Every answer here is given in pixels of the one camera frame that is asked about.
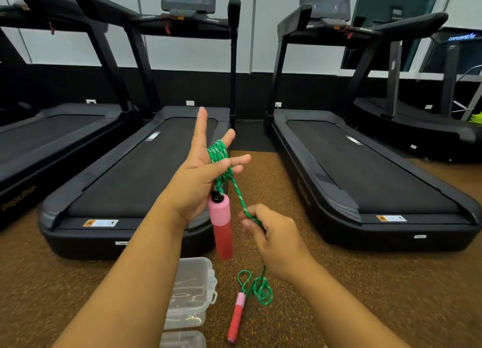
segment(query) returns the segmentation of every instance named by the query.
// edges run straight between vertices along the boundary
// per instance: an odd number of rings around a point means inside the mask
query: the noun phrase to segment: rubber gym floor
[[[262,202],[292,217],[311,253],[348,290],[414,348],[473,348],[482,341],[482,235],[460,253],[377,254],[326,244],[311,227],[293,185],[262,131],[259,121],[237,124],[232,156],[249,152],[253,160],[236,177],[248,204]],[[437,177],[482,202],[482,164],[442,164],[413,159]],[[241,211],[231,203],[232,215]],[[232,219],[234,258],[213,261],[218,299],[197,328],[208,347],[228,347],[227,328],[239,291],[237,273],[255,275],[262,263],[253,241]],[[48,347],[87,301],[112,262],[78,262],[57,257],[37,229],[32,209],[0,232],[0,345]],[[250,299],[238,348],[322,347],[325,342],[306,303],[288,285],[267,277],[274,291],[271,305]]]

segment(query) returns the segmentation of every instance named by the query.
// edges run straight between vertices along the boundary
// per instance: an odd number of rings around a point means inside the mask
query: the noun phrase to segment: warning label
[[[401,215],[377,215],[377,218],[382,222],[407,222]]]
[[[119,220],[87,220],[85,228],[113,228]]]

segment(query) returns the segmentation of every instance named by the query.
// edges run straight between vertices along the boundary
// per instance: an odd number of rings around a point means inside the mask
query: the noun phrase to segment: clear plastic box
[[[206,348],[206,338],[196,331],[164,333],[159,348]]]
[[[217,299],[216,284],[213,264],[208,258],[180,259],[164,329],[203,325],[206,309]]]

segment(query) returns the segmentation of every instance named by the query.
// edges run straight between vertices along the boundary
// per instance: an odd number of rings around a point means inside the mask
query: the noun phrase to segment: person's right arm
[[[262,204],[248,207],[266,235],[244,213],[266,267],[292,284],[308,302],[328,348],[409,348],[311,256],[294,221]]]

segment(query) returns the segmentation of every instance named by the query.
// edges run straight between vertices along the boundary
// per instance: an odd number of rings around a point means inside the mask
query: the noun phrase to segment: black lower wall
[[[71,65],[29,65],[34,77],[42,85],[28,86],[32,81],[22,72],[0,65],[2,90],[9,91],[19,101],[43,107],[46,90],[54,101],[84,102],[96,99],[98,103],[115,103],[116,96],[101,67]],[[122,68],[122,73],[133,102],[147,106],[140,76],[136,68]],[[193,71],[154,71],[156,84],[164,105],[185,106],[186,100],[194,100],[196,106],[222,107],[229,102],[229,73]],[[251,73],[237,75],[237,118],[262,119],[268,101],[272,74]],[[283,74],[278,101],[282,108],[330,109],[350,80],[334,75]],[[455,100],[467,105],[479,83],[460,82],[456,87]],[[424,108],[434,105],[437,111],[442,82],[403,79],[400,83],[400,99]],[[368,78],[360,95],[384,96],[386,79]]]

